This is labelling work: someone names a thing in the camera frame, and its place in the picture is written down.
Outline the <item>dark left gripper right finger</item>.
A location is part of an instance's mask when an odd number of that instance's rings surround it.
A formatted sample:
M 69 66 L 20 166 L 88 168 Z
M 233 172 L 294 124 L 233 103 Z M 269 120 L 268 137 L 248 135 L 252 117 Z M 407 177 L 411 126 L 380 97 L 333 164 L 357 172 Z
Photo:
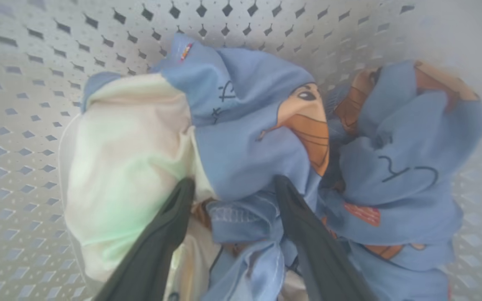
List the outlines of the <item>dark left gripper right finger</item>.
M 374 301 L 340 244 L 308 207 L 287 176 L 275 176 L 274 188 L 284 233 L 298 252 L 311 301 Z

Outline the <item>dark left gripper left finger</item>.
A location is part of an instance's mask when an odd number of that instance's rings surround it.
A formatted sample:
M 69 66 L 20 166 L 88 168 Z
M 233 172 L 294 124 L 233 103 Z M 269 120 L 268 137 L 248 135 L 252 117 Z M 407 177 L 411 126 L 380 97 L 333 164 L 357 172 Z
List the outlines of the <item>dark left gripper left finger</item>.
M 172 254 L 183 242 L 195 181 L 182 179 L 95 296 L 96 301 L 161 301 Z

